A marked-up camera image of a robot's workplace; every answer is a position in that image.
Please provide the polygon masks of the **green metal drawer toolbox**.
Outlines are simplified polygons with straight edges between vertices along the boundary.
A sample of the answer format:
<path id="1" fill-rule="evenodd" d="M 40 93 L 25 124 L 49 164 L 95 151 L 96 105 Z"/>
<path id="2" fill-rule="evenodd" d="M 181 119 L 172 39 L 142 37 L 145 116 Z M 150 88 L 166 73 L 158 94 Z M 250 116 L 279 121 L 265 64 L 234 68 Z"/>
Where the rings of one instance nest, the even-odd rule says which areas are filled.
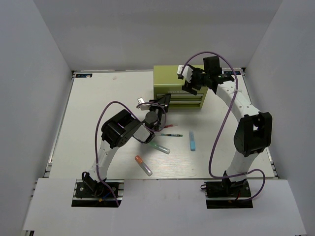
<path id="1" fill-rule="evenodd" d="M 155 65 L 153 69 L 154 99 L 171 94 L 170 109 L 201 109 L 207 94 L 207 88 L 201 88 L 197 95 L 182 90 L 184 80 L 178 79 L 177 65 Z"/>

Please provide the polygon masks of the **blue highlighter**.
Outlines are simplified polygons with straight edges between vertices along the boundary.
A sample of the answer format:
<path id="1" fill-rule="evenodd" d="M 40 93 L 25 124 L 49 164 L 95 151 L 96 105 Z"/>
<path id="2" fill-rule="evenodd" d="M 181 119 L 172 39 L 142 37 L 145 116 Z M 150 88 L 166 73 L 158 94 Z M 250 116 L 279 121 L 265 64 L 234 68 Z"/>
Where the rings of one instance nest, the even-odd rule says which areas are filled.
<path id="1" fill-rule="evenodd" d="M 189 131 L 189 147 L 191 151 L 196 150 L 196 145 L 195 145 L 195 139 L 194 139 L 194 132 Z"/>

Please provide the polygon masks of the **orange cap highlighter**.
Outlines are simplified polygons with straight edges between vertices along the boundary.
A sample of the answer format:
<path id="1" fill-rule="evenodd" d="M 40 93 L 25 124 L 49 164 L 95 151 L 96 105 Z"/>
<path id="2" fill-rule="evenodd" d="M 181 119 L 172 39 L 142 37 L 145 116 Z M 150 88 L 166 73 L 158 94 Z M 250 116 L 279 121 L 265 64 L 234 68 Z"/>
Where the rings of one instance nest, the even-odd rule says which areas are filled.
<path id="1" fill-rule="evenodd" d="M 141 167 L 141 169 L 146 173 L 147 176 L 151 176 L 153 173 L 151 171 L 151 169 L 145 164 L 145 162 L 141 159 L 140 156 L 135 156 L 135 161 L 137 162 L 137 164 Z"/>

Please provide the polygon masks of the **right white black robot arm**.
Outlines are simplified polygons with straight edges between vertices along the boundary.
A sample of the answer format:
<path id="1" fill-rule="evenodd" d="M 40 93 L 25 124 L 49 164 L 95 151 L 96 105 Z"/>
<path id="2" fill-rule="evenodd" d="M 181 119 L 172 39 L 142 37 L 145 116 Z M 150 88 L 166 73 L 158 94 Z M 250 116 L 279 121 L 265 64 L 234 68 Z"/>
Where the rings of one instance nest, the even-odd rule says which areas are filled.
<path id="1" fill-rule="evenodd" d="M 203 68 L 196 68 L 189 63 L 179 65 L 178 78 L 184 80 L 182 90 L 196 95 L 203 87 L 212 90 L 227 106 L 228 114 L 233 114 L 238 122 L 233 142 L 235 154 L 222 179 L 223 192 L 234 196 L 245 181 L 250 167 L 256 157 L 270 146 L 272 134 L 272 116 L 269 112 L 261 112 L 240 88 L 235 70 L 224 74 L 220 66 L 222 57 L 213 54 L 203 59 Z"/>

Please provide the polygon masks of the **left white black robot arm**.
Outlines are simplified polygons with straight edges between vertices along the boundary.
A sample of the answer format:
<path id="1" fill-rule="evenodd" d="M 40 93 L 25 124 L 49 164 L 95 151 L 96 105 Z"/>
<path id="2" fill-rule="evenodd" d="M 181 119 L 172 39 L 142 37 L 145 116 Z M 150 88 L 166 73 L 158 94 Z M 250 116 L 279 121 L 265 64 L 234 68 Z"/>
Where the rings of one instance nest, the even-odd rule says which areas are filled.
<path id="1" fill-rule="evenodd" d="M 126 105 L 118 101 L 116 103 L 122 105 L 123 110 L 103 125 L 100 125 L 102 117 L 99 118 L 94 136 L 97 138 L 98 131 L 101 131 L 100 146 L 97 146 L 97 140 L 94 141 L 97 157 L 90 170 L 82 173 L 82 181 L 87 186 L 88 192 L 93 196 L 103 193 L 102 181 L 106 181 L 109 165 L 118 148 L 124 146 L 131 138 L 147 144 L 164 128 L 170 101 L 171 94 L 149 100 L 147 103 L 139 99 L 137 108 L 147 111 L 143 121 L 140 121 Z"/>

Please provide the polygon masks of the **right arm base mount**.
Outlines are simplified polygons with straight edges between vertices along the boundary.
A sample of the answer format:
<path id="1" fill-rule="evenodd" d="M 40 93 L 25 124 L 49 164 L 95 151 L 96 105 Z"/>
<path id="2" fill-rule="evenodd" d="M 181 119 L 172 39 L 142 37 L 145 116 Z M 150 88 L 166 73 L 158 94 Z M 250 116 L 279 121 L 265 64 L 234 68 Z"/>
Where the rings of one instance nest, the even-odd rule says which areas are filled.
<path id="1" fill-rule="evenodd" d="M 207 209 L 253 208 L 249 183 L 245 180 L 238 186 L 222 181 L 204 182 L 200 189 L 205 192 Z"/>

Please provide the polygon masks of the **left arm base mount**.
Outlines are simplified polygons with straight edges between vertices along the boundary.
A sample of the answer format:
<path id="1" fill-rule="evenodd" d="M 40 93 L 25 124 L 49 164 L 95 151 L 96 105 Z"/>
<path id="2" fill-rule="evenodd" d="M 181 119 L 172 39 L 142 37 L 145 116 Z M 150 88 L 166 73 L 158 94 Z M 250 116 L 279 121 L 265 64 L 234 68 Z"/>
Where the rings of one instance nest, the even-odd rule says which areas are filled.
<path id="1" fill-rule="evenodd" d="M 112 188 L 120 204 L 123 199 L 124 181 L 110 180 L 107 184 Z M 118 207 L 111 191 L 103 184 L 93 192 L 82 180 L 77 180 L 73 192 L 72 207 Z"/>

